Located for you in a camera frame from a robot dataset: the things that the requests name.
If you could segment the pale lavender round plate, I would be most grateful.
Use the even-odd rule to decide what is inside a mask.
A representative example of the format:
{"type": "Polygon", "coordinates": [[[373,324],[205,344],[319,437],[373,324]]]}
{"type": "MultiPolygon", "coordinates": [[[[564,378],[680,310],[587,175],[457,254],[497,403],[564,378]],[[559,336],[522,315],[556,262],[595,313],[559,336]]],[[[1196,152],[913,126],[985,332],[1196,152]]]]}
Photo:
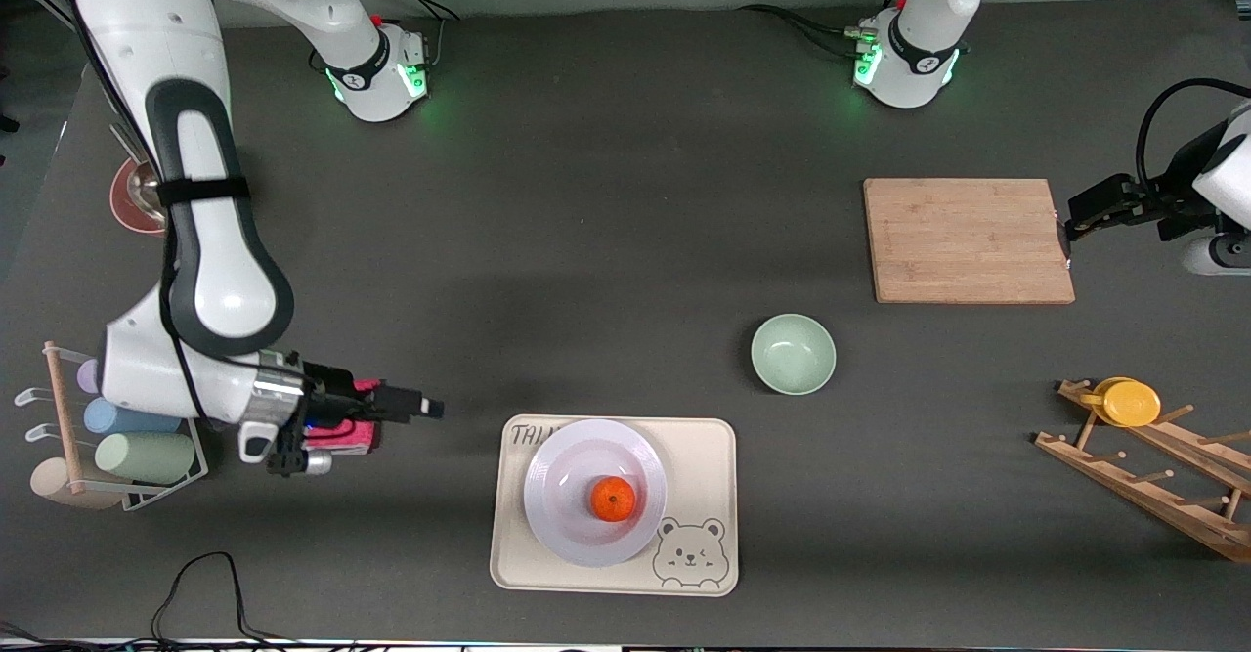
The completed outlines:
{"type": "Polygon", "coordinates": [[[661,453],[631,425],[609,419],[573,420],[550,433],[532,457],[523,488],[537,541],[585,568],[622,564],[643,552],[666,518],[667,501],[661,453]],[[607,523],[590,514],[588,492],[602,477],[622,477],[636,488],[629,521],[607,523]]]}

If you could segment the orange fruit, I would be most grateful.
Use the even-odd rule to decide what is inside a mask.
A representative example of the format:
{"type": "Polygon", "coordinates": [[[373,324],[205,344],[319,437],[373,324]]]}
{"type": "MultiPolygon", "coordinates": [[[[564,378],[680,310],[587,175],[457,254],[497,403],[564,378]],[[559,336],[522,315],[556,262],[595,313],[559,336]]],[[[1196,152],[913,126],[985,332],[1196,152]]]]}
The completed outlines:
{"type": "Polygon", "coordinates": [[[598,521],[607,523],[629,521],[637,504],[636,488],[626,478],[607,476],[590,484],[588,508],[598,521]]]}

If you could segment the cream tray with bear print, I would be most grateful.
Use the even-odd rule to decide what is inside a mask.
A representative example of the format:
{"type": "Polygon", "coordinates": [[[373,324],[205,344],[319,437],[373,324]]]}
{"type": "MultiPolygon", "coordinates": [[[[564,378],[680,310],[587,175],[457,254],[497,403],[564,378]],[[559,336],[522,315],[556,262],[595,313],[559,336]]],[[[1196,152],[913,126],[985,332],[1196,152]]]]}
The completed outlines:
{"type": "Polygon", "coordinates": [[[736,434],[714,417],[519,414],[505,423],[497,466],[489,569],[505,589],[723,597],[738,584],[736,434]],[[525,473],[560,425],[619,420],[661,453],[669,476],[666,518],[643,552],[605,568],[573,566],[540,544],[523,504],[525,473]]]}

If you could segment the pink folded cloth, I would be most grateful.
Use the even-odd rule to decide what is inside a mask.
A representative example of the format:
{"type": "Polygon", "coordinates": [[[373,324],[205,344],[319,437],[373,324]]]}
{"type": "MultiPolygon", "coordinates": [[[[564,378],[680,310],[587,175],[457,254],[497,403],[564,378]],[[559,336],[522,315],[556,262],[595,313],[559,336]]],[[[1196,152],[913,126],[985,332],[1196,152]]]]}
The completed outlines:
{"type": "MultiPolygon", "coordinates": [[[[384,380],[378,379],[378,377],[377,380],[378,385],[384,384],[384,380]]],[[[338,434],[332,433],[329,429],[304,428],[308,447],[311,449],[325,449],[332,453],[343,453],[343,456],[367,456],[367,453],[375,448],[378,442],[375,420],[372,420],[372,423],[348,423],[348,420],[344,420],[343,425],[347,425],[347,430],[338,434]]]]}

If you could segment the wooden cutting board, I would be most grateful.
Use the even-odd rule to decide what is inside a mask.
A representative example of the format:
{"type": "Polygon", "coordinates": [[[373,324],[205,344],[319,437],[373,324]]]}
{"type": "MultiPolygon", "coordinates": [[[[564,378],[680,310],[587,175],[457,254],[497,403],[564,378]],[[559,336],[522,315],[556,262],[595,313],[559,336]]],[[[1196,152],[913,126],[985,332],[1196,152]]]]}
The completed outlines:
{"type": "Polygon", "coordinates": [[[1050,181],[1013,176],[869,176],[863,195],[877,302],[1075,302],[1050,181]]]}

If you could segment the yellow cup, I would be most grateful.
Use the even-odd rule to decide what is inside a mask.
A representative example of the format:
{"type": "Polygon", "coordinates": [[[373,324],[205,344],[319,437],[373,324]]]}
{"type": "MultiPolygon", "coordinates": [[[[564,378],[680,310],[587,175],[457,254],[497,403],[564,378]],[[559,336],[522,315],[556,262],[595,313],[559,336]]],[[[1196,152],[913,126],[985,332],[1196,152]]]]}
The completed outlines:
{"type": "Polygon", "coordinates": [[[1162,415],[1158,394],[1138,380],[1117,380],[1103,390],[1102,410],[1108,423],[1136,428],[1150,425],[1162,415]]]}

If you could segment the green cup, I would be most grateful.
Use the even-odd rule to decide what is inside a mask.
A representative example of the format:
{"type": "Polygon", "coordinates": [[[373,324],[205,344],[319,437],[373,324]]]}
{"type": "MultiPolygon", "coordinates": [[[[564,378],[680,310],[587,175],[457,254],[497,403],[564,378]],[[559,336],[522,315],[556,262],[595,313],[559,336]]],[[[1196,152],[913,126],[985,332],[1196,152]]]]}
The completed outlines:
{"type": "Polygon", "coordinates": [[[191,472],[195,448],[191,438],[180,433],[116,433],[98,444],[94,461],[113,477],[173,486],[191,472]]]}

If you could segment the blue cup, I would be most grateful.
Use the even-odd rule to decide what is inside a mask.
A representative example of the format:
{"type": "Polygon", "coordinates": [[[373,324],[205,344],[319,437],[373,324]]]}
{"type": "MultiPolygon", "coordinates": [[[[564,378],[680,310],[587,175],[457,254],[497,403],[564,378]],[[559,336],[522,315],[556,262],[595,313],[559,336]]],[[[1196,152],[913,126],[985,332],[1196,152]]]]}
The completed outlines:
{"type": "Polygon", "coordinates": [[[91,400],[83,413],[85,428],[98,436],[123,433],[176,433],[184,424],[181,417],[153,414],[115,405],[103,397],[91,400]]]}

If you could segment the wooden peg dish rack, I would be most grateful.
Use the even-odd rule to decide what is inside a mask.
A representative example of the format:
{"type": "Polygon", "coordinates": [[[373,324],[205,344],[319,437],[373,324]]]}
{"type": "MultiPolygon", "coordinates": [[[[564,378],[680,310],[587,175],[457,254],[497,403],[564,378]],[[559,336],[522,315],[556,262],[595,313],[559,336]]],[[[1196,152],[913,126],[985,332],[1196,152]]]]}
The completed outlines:
{"type": "Polygon", "coordinates": [[[1073,439],[1040,432],[1032,441],[1033,446],[1221,558],[1251,566],[1251,429],[1223,436],[1193,432],[1180,425],[1185,415],[1193,413],[1193,405],[1166,409],[1157,392],[1162,415],[1152,424],[1136,428],[1113,425],[1106,419],[1102,407],[1086,405],[1081,400],[1082,395],[1107,379],[1058,380],[1055,393],[1085,412],[1083,424],[1073,439]],[[1138,439],[1176,466],[1183,466],[1223,487],[1223,491],[1218,496],[1177,496],[1167,484],[1176,477],[1175,469],[1136,474],[1125,464],[1125,451],[1098,456],[1090,449],[1090,442],[1100,425],[1138,439]]]}

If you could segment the beige cup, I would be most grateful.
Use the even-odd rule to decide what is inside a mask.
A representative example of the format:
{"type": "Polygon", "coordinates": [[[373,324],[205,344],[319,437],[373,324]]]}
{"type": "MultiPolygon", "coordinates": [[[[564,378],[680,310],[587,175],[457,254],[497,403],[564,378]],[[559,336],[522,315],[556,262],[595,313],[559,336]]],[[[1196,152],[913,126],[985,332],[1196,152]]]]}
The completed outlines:
{"type": "Polygon", "coordinates": [[[63,506],[78,506],[78,508],[83,509],[100,511],[108,509],[111,506],[120,506],[126,498],[120,492],[98,489],[85,489],[80,496],[76,496],[68,483],[70,483],[70,478],[68,478],[68,463],[63,456],[49,457],[49,459],[35,466],[30,479],[28,479],[28,486],[30,486],[35,496],[63,506]]]}

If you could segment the light green bowl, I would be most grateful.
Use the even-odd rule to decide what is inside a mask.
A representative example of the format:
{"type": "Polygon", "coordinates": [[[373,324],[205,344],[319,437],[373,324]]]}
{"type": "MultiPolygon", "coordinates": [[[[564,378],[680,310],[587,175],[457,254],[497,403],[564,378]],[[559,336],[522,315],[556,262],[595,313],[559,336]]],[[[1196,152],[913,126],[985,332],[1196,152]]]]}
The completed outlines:
{"type": "Polygon", "coordinates": [[[839,365],[829,330],[794,313],[773,315],[757,327],[748,355],[762,384],[782,395],[818,392],[839,365]]]}

